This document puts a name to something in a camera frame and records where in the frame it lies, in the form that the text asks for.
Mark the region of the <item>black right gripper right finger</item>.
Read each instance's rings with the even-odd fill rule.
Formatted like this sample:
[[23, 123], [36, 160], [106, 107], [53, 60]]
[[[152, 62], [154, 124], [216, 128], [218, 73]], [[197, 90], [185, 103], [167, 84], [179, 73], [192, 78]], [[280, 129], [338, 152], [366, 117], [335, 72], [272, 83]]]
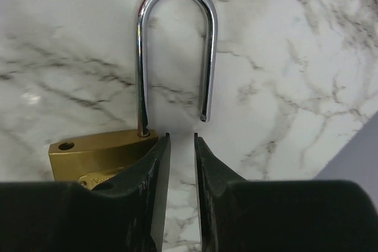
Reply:
[[249, 181], [194, 138], [203, 251], [376, 251], [377, 212], [350, 181]]

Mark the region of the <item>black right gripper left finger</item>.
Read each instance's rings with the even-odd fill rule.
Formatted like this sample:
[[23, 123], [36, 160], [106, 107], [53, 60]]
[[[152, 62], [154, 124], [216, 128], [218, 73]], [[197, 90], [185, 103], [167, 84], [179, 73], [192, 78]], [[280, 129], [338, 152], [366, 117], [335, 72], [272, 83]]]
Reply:
[[171, 141], [89, 190], [77, 182], [3, 182], [2, 251], [161, 251]]

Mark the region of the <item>brass padlock long shackle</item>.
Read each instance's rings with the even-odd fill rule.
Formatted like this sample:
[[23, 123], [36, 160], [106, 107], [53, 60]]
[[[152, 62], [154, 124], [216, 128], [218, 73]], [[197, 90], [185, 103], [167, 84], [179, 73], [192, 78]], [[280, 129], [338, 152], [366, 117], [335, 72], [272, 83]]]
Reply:
[[[49, 160], [55, 181], [76, 181], [87, 189], [117, 175], [143, 158], [157, 143], [148, 118], [148, 21], [159, 0], [143, 0], [136, 17], [137, 128], [67, 139], [50, 145]], [[200, 120], [208, 122], [216, 62], [218, 17], [212, 0], [193, 0], [206, 20], [203, 70], [201, 72]]]

